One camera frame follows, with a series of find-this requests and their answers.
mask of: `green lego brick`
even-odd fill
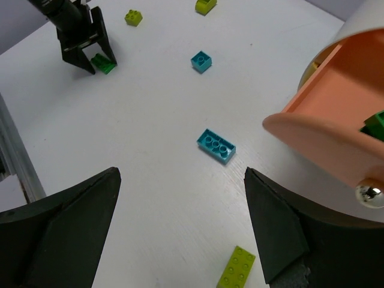
[[[371,136],[384,141],[384,111],[369,117],[364,123]]]
[[[105,75],[108,74],[112,69],[116,67],[116,64],[112,63],[108,58],[97,53],[92,59],[91,62],[101,70]]]
[[[367,128],[367,126],[362,127],[359,131],[360,131],[361,133],[364,133],[364,134],[366,134],[366,135],[371,136],[371,133],[370,133],[369,129]]]
[[[255,255],[236,246],[216,288],[243,288],[255,258]]]
[[[217,0],[197,0],[194,8],[196,12],[205,16],[208,12],[212,10],[212,8],[215,7],[216,4]]]
[[[124,19],[128,25],[136,27],[143,20],[143,16],[140,11],[130,10]]]

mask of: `metal knob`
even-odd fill
[[[361,181],[355,189],[357,200],[368,208],[384,207],[384,184],[373,179]]]

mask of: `teal lego brick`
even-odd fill
[[[364,123],[371,136],[384,141],[384,111],[374,114]]]
[[[236,246],[216,288],[243,288],[255,259],[255,255]]]
[[[112,69],[116,67],[116,64],[99,53],[97,53],[91,59],[91,62],[104,74],[108,74]]]
[[[191,63],[193,68],[202,74],[205,70],[212,66],[212,58],[203,51],[200,51],[198,54],[193,56]]]
[[[219,162],[227,164],[236,152],[236,146],[206,129],[197,140],[198,146]]]

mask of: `white tabletop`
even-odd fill
[[[48,23],[0,56],[0,92],[47,194],[120,169],[94,288],[215,287],[235,245],[257,254],[247,166],[326,206],[384,219],[261,125],[341,21],[302,0],[219,0],[206,17],[192,0],[90,5],[103,11],[118,67],[92,76],[62,62]],[[136,28],[124,21],[129,9],[143,14]],[[200,50],[213,60],[201,75],[190,64]],[[206,128],[237,146],[226,166],[197,148]],[[265,287],[258,260],[247,287]]]

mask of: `lego brick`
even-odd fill
[[[140,11],[130,10],[124,19],[128,25],[137,27],[141,20],[143,20],[143,16]]]
[[[116,64],[99,53],[91,59],[91,62],[105,75],[116,67]]]
[[[236,246],[217,284],[217,288],[243,288],[255,258],[255,255]]]
[[[384,141],[384,111],[369,117],[364,123],[371,136]]]
[[[217,0],[197,0],[194,9],[201,15],[207,15],[217,4]]]
[[[236,146],[206,129],[197,140],[199,147],[219,162],[227,164],[236,152]]]
[[[367,126],[362,127],[359,131],[366,134],[366,135],[371,136],[371,133],[370,133],[369,129],[367,128]]]
[[[212,59],[203,51],[200,51],[191,59],[191,63],[193,68],[195,68],[196,71],[202,74],[212,65]]]

